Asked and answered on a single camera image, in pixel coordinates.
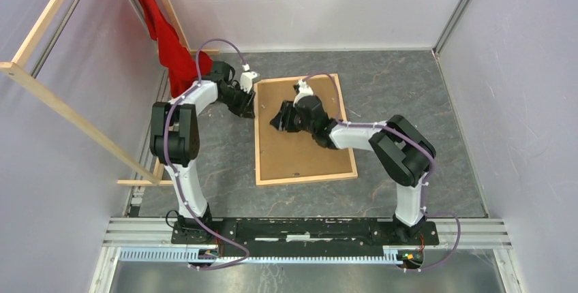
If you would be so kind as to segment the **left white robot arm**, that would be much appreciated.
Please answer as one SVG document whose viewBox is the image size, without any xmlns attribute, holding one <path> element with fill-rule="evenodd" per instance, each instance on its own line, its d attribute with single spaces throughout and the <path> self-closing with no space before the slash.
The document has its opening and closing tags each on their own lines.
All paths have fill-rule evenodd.
<svg viewBox="0 0 578 293">
<path fill-rule="evenodd" d="M 184 93 L 167 102 L 156 102 L 151 110 L 149 148 L 170 175 L 179 202 L 177 234 L 189 234 L 197 243 L 207 243 L 214 235 L 209 204 L 202 194 L 196 159 L 200 152 L 198 115 L 219 102 L 244 119 L 255 117 L 254 84 L 260 74 L 248 63 L 240 76 L 224 61 L 215 61 L 209 73 L 193 82 Z"/>
</svg>

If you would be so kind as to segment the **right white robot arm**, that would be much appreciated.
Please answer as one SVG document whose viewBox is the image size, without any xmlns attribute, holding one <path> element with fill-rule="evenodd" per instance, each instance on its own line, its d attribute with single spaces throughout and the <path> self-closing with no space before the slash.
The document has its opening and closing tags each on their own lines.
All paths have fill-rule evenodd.
<svg viewBox="0 0 578 293">
<path fill-rule="evenodd" d="M 436 168 L 436 150 L 403 116 L 396 114 L 376 123 L 352 123 L 330 117 L 320 98 L 312 95 L 298 102 L 282 102 L 270 124 L 280 132 L 307 132 L 322 148 L 373 152 L 396 184 L 395 238 L 410 244 L 421 235 L 427 210 L 423 198 L 428 178 Z"/>
</svg>

